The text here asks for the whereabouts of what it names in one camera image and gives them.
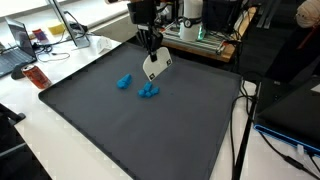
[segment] gray mat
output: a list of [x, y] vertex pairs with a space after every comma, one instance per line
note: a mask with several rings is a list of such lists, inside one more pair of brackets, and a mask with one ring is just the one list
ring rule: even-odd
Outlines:
[[[137, 93], [147, 82], [146, 55], [123, 44], [39, 98], [134, 179], [209, 179], [239, 76], [172, 57], [174, 64], [152, 82], [160, 93], [144, 99]], [[120, 90], [116, 83], [127, 73], [132, 83]]]

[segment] blue plastic piece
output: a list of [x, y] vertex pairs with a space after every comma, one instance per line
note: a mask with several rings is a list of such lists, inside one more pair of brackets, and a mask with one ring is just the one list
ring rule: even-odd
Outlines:
[[151, 88], [152, 88], [152, 83], [151, 82], [147, 82], [143, 87], [143, 89], [145, 91], [147, 91], [147, 92], [151, 91]]
[[139, 94], [140, 97], [146, 97], [146, 91], [143, 90], [143, 89], [139, 90], [138, 94]]
[[117, 86], [120, 89], [127, 89], [132, 82], [132, 77], [130, 74], [125, 75], [117, 82]]
[[152, 97], [152, 93], [151, 92], [146, 92], [145, 97], [147, 97], [147, 98]]
[[159, 94], [159, 92], [160, 92], [160, 88], [158, 88], [158, 87], [155, 87], [155, 88], [153, 88], [153, 89], [151, 90], [151, 94], [152, 94], [152, 95]]

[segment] keyboard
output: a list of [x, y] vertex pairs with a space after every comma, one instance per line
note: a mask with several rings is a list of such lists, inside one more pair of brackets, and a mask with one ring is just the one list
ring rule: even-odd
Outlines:
[[33, 61], [35, 61], [34, 58], [20, 49], [14, 49], [4, 53], [0, 55], [0, 77], [11, 73], [16, 65], [23, 62], [31, 63]]

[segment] person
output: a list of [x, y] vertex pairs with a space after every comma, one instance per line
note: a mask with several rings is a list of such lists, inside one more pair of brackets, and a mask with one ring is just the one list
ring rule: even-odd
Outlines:
[[[282, 46], [267, 78], [289, 83], [320, 55], [320, 0], [306, 0], [297, 9], [297, 28]], [[313, 71], [320, 76], [320, 63]]]

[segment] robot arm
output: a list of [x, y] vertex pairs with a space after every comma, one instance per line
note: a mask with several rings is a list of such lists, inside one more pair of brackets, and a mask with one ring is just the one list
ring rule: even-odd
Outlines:
[[163, 35], [155, 27], [157, 14], [156, 6], [159, 2], [154, 0], [131, 0], [128, 4], [130, 18], [133, 24], [138, 25], [136, 37], [147, 49], [151, 61], [157, 60], [157, 50], [161, 46]]

